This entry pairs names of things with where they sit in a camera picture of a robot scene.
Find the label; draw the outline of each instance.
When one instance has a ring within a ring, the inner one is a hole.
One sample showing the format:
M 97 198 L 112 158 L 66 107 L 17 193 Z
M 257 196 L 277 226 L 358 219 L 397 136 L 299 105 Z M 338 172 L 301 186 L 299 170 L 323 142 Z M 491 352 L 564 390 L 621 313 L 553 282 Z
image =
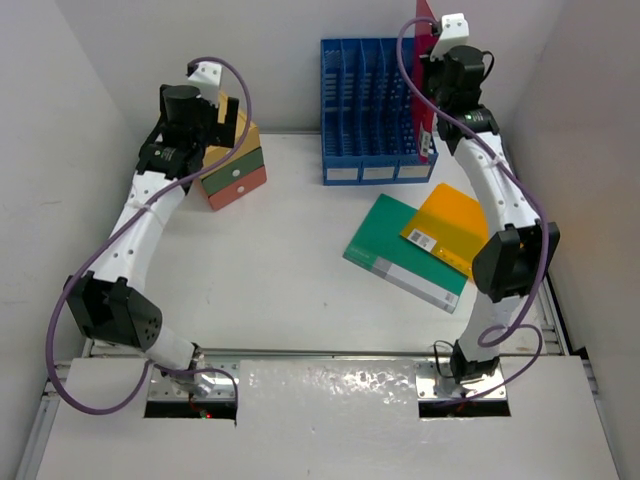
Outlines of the label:
M 396 167 L 370 167 L 362 172 L 363 180 L 387 180 L 392 179 Z
M 327 180 L 346 181 L 358 180 L 357 168 L 327 168 Z
M 433 250 L 433 247 L 435 247 L 437 243 L 435 238 L 431 238 L 429 235 L 422 233 L 417 228 L 413 229 L 408 240 L 429 253 L 431 253 L 431 250 Z
M 426 178 L 431 171 L 431 165 L 407 165 L 398 169 L 397 178 Z
M 427 132 L 422 124 L 420 124 L 420 136 L 418 138 L 418 144 L 420 147 L 420 156 L 428 157 L 429 149 L 431 148 L 431 132 Z

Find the white bracket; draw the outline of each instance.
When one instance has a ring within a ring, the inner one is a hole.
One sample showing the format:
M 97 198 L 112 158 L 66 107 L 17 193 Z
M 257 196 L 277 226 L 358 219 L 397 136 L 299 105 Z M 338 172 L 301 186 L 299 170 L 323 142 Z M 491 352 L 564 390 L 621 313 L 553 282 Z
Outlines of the white bracket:
M 445 53 L 458 45 L 466 45 L 469 39 L 469 24 L 462 13 L 444 15 L 441 24 L 442 33 L 431 52 L 431 61 L 442 60 Z
M 214 62 L 200 62 L 189 76 L 187 83 L 198 87 L 202 98 L 218 106 L 218 93 L 222 84 L 222 65 Z

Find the cable tie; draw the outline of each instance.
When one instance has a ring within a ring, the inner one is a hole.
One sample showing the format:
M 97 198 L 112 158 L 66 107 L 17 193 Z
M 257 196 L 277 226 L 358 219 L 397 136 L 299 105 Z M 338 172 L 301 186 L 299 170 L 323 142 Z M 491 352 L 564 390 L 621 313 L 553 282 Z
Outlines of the cable tie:
M 151 208 L 152 205 L 149 205 L 147 203 L 142 203 L 142 202 L 140 202 L 138 200 L 133 200 L 131 202 L 127 202 L 127 204 L 125 206 L 131 207 L 131 208 L 135 208 L 136 210 L 146 210 L 147 212 L 149 212 L 150 214 L 152 214 L 156 218 L 156 220 L 158 221 L 158 223 L 160 224 L 160 226 L 162 228 L 165 227 L 165 222 L 162 220 L 160 215 L 158 215 L 158 213 Z

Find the white wall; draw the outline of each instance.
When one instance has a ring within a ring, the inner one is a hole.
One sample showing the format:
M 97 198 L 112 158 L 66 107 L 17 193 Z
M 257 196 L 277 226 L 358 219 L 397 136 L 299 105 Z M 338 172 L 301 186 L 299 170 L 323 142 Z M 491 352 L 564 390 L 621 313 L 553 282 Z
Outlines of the white wall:
M 53 0 L 0 15 L 0 478 L 13 478 L 45 381 L 44 337 L 72 270 L 108 235 L 133 137 Z M 81 344 L 65 313 L 58 357 Z
M 155 114 L 159 82 L 179 81 L 186 62 L 201 55 L 224 57 L 240 69 L 261 127 L 318 129 L 320 39 L 393 37 L 415 14 L 415 0 L 56 1 L 139 138 Z M 429 2 L 436 15 L 463 11 L 474 45 L 494 51 L 496 67 L 484 100 L 503 124 L 563 2 Z
M 562 238 L 551 274 L 585 345 L 623 478 L 640 471 L 640 3 L 572 0 L 510 139 L 518 172 Z

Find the barcode label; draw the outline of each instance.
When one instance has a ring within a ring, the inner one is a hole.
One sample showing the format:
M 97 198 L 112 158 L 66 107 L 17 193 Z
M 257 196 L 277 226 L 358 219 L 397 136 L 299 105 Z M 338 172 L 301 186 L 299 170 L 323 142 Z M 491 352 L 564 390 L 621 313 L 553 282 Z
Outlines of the barcode label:
M 431 132 L 427 132 L 422 124 L 420 124 L 420 156 L 429 156 L 429 147 L 431 147 Z
M 414 228 L 413 232 L 411 232 L 411 235 L 409 235 L 409 241 L 418 245 L 420 248 L 426 250 L 427 252 L 431 252 L 436 244 L 435 238 L 431 238 L 429 235 L 422 233 L 416 228 Z

